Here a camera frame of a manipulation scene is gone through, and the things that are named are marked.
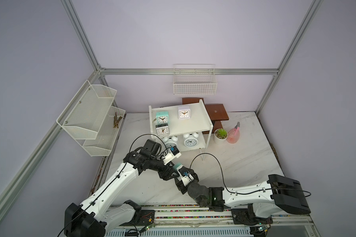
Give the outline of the white twin-bell alarm clock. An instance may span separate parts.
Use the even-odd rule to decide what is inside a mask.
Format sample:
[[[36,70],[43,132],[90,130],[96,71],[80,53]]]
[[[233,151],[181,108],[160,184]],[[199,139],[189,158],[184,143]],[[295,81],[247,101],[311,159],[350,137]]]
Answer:
[[[164,142],[164,144],[166,145],[167,148],[178,146],[178,137],[177,136],[163,137],[162,141]]]
[[[184,145],[189,148],[196,147],[199,143],[198,132],[184,134],[183,138],[184,138]]]

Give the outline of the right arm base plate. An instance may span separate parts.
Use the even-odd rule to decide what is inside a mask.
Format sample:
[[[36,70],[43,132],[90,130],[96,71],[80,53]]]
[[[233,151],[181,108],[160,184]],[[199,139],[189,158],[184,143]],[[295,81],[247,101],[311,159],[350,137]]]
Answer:
[[[257,217],[254,213],[253,206],[248,205],[247,208],[233,208],[231,209],[231,216],[235,225],[256,226],[272,224],[271,217],[263,218]]]

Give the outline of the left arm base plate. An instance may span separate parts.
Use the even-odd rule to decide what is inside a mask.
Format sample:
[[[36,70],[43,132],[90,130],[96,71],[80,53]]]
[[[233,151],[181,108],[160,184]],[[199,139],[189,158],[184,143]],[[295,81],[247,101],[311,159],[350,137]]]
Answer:
[[[135,226],[145,226],[150,223],[150,219],[153,221],[155,217],[155,210],[140,210],[136,211],[134,217],[130,221],[131,225]]]

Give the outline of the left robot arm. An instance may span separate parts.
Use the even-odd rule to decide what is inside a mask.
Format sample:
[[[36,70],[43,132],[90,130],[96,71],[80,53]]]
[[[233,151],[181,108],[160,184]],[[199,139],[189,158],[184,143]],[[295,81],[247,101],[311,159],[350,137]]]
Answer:
[[[161,144],[148,139],[144,146],[130,151],[117,171],[95,193],[80,204],[72,203],[65,210],[64,228],[67,237],[104,237],[118,226],[134,224],[140,219],[141,206],[132,200],[110,211],[113,201],[145,170],[158,172],[163,180],[176,177],[172,160],[181,156],[176,146],[163,154]]]

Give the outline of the lavender square alarm clock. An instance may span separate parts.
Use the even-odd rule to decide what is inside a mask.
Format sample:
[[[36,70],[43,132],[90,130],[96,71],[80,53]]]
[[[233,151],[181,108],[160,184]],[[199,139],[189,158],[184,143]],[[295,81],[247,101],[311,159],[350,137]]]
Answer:
[[[191,118],[190,107],[188,105],[178,107],[178,117],[179,117],[179,119]]]

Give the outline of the mint square alarm clock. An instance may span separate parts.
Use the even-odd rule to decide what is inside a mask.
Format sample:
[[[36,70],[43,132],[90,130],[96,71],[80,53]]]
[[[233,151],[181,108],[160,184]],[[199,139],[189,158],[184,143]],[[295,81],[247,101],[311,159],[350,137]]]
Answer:
[[[180,172],[180,169],[183,167],[181,163],[178,163],[173,166],[174,171],[177,173],[178,177],[182,177],[182,173]]]

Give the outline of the clear grey square clock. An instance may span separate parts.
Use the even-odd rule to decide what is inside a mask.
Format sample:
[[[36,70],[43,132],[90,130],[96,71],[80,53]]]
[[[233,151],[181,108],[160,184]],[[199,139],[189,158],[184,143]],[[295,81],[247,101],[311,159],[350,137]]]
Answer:
[[[157,136],[159,137],[168,136],[170,134],[168,123],[157,124],[155,128],[156,128]]]

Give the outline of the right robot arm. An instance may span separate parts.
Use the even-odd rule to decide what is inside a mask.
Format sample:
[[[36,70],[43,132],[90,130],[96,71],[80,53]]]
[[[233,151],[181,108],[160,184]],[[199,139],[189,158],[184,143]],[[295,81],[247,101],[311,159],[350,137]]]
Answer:
[[[249,205],[258,218],[268,218],[280,211],[295,215],[311,212],[298,180],[271,174],[260,184],[227,189],[200,185],[193,170],[185,168],[184,171],[185,176],[174,179],[179,191],[211,211],[222,212],[226,208]]]

